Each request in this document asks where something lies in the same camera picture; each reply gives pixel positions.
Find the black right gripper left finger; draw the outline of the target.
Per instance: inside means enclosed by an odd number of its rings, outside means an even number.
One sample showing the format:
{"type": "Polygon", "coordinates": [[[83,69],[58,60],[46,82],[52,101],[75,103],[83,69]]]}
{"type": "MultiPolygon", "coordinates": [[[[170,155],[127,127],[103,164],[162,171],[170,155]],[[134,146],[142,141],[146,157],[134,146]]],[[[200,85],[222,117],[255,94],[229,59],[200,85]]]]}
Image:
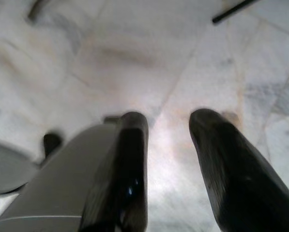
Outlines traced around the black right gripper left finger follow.
{"type": "Polygon", "coordinates": [[[108,117],[115,137],[92,180],[82,212],[82,232],[144,232],[148,221],[149,126],[139,112],[108,117]]]}

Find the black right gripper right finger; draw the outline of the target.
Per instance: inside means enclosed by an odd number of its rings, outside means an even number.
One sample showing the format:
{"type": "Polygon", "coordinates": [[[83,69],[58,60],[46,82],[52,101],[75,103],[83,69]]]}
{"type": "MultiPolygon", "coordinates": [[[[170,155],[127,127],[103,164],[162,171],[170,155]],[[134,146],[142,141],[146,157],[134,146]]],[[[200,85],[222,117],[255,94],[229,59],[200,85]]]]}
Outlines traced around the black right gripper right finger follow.
{"type": "Polygon", "coordinates": [[[223,232],[289,232],[289,189],[221,114],[198,109],[189,130],[214,218],[223,232]]]}

